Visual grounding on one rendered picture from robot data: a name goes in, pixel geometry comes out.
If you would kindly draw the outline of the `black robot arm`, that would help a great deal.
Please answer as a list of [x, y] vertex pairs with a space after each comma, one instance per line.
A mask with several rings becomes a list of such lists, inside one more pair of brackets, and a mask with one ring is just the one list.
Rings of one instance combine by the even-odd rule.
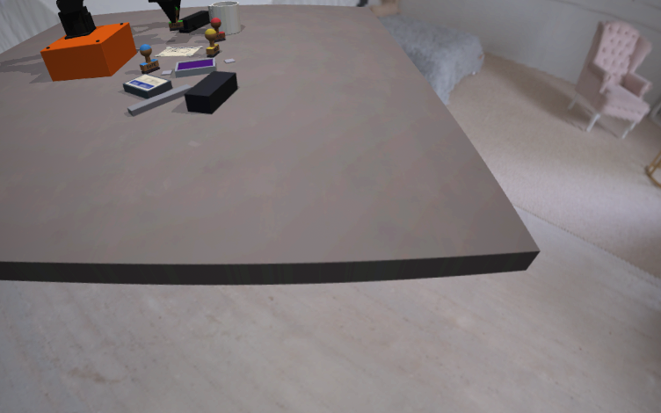
[[97, 28], [83, 0], [57, 0], [59, 18], [66, 33], [65, 40], [88, 36]]

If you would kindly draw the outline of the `grey cylindrical cup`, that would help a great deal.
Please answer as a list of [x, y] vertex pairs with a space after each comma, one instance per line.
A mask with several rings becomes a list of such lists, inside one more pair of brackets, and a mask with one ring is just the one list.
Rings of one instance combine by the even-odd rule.
[[219, 32], [224, 32], [225, 35], [239, 33], [241, 31], [241, 20], [239, 3], [235, 1], [217, 2], [208, 5], [209, 20], [218, 18], [222, 25], [219, 27]]

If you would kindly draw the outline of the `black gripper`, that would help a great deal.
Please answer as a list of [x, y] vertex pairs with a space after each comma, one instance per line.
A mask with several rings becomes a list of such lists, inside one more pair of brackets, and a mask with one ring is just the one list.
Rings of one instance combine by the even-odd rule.
[[149, 3], [158, 3], [171, 23], [176, 23], [176, 7], [180, 11], [181, 0], [148, 0]]

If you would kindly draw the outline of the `cream inspection card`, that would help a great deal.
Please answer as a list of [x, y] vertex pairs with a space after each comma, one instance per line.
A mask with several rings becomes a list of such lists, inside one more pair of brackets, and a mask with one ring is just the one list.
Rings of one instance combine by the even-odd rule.
[[192, 56], [196, 53], [201, 47], [166, 47], [161, 54], [154, 56]]

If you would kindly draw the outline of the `grey long bar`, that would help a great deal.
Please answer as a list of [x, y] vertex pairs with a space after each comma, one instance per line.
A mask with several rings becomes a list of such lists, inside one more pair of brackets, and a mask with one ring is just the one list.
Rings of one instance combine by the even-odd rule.
[[146, 112], [149, 109], [153, 109], [160, 105], [171, 102], [175, 99], [182, 98], [185, 95], [185, 93], [189, 91], [191, 88], [192, 86], [185, 84], [183, 86], [179, 86], [173, 89], [172, 91], [168, 91], [163, 94], [154, 96], [153, 98], [148, 98], [146, 100], [143, 100], [141, 103], [131, 105], [127, 109], [129, 111], [129, 114], [131, 114], [134, 117]]

